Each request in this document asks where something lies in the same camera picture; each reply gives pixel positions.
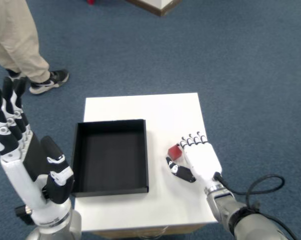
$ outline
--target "white table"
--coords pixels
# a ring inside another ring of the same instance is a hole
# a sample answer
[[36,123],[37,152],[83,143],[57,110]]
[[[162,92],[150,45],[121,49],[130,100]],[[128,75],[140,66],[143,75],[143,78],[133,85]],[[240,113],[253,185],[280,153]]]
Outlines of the white table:
[[166,162],[168,148],[182,136],[205,132],[198,94],[86,99],[84,122],[129,119],[146,120],[149,193],[77,197],[82,231],[103,235],[166,226],[198,228],[216,222],[199,184],[172,175]]

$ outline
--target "black box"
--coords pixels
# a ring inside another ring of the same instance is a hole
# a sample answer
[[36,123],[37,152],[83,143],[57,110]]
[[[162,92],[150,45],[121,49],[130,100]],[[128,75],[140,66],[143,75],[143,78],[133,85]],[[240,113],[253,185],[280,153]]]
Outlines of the black box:
[[75,197],[148,193],[145,120],[78,123],[72,169]]

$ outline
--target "black sneaker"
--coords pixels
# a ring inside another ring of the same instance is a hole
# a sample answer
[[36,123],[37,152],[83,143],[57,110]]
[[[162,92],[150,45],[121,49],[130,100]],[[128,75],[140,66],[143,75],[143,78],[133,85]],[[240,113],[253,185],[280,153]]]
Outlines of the black sneaker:
[[52,88],[59,88],[67,82],[69,76],[67,70],[51,71],[48,80],[41,83],[31,81],[29,91],[32,94],[42,94]]
[[10,69],[6,69],[8,72],[8,77],[10,78],[10,80],[14,81],[16,79],[20,79],[20,78],[25,78],[26,75],[22,72],[14,72]]

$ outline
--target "red block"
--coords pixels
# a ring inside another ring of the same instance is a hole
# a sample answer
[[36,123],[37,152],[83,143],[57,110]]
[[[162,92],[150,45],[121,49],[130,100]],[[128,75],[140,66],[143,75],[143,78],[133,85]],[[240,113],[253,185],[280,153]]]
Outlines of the red block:
[[174,145],[170,149],[168,149],[168,155],[171,160],[175,161],[182,155],[182,151],[177,145]]

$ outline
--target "beige pants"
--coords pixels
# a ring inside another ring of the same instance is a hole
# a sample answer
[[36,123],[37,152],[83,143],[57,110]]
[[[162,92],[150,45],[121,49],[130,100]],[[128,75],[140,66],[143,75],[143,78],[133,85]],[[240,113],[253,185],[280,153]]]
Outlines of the beige pants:
[[0,65],[37,83],[50,77],[26,0],[0,0]]

